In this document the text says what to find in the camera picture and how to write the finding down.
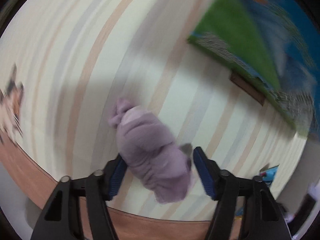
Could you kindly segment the cardboard milk box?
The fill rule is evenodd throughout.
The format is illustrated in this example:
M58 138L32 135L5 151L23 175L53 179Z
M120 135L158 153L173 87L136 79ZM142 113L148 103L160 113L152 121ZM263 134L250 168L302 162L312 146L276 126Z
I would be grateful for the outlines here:
M319 137L319 31L295 0L213 0L188 40Z

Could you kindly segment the purple fluffy cloth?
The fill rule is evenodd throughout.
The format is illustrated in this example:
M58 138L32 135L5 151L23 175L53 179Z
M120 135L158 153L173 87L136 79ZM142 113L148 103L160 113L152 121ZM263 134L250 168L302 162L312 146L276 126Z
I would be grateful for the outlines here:
M132 174L161 204L184 200L193 184L191 158L178 146L170 129L151 111L120 98L109 125Z

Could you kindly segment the blue tissue packet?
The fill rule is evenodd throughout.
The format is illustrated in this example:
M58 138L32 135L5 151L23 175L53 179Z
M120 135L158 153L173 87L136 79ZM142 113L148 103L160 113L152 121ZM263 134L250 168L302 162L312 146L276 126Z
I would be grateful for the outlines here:
M265 182L265 184L268 187L271 187L276 173L278 171L278 165L277 166L270 166L270 164L266 164L264 167L262 167L259 171L259 176L263 179L263 181Z

